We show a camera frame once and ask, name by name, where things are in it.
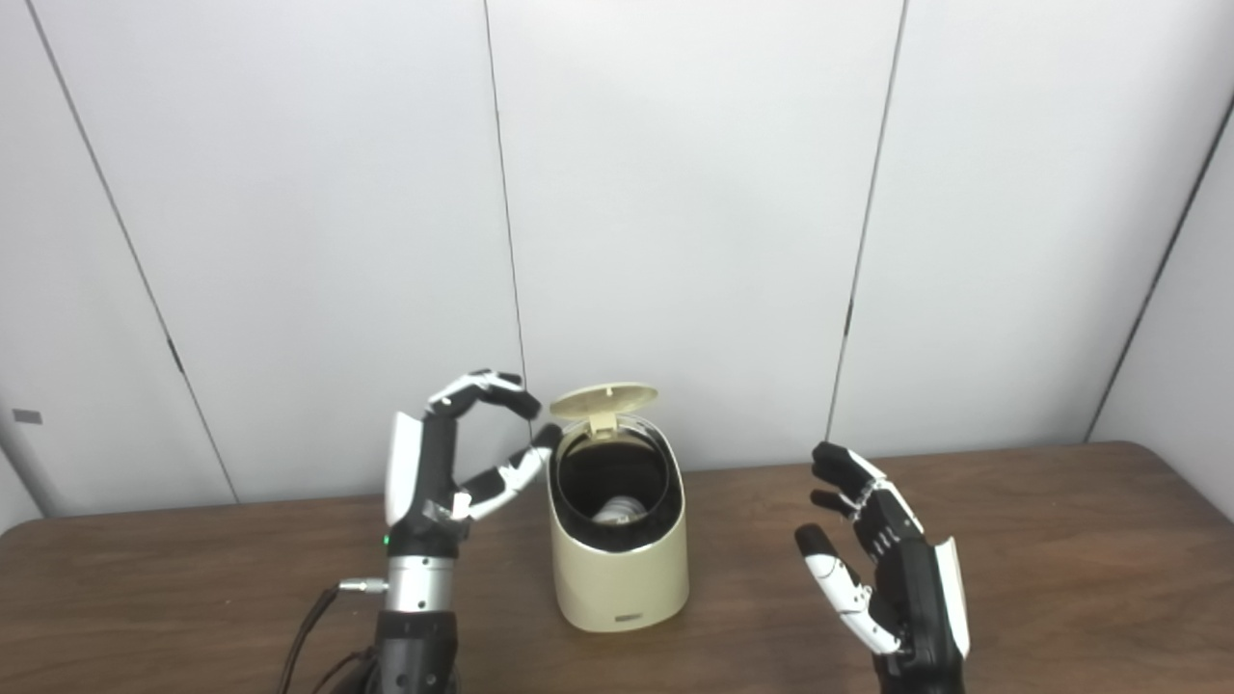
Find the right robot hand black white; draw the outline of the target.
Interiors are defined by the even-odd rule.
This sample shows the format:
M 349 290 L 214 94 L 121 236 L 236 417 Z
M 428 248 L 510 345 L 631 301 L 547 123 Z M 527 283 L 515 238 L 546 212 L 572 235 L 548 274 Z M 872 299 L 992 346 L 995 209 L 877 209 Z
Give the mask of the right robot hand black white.
M 879 689 L 964 693 L 971 635 L 955 541 L 932 545 L 900 488 L 855 451 L 822 440 L 812 461 L 830 488 L 811 491 L 811 501 L 851 524 L 875 583 L 861 580 L 819 524 L 802 524 L 793 540 L 832 609 L 872 654 Z

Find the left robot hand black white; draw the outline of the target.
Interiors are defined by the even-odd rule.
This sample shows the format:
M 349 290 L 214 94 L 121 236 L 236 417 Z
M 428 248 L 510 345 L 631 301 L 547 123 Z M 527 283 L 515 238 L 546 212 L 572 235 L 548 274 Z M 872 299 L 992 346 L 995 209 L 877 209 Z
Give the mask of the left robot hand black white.
M 542 405 L 521 375 L 494 369 L 466 373 L 431 396 L 420 417 L 396 414 L 385 477 L 387 558 L 459 556 L 471 524 L 511 503 L 550 466 L 564 432 L 545 424 L 529 445 L 471 479 L 455 479 L 459 422 L 479 403 L 502 406 L 524 421 Z

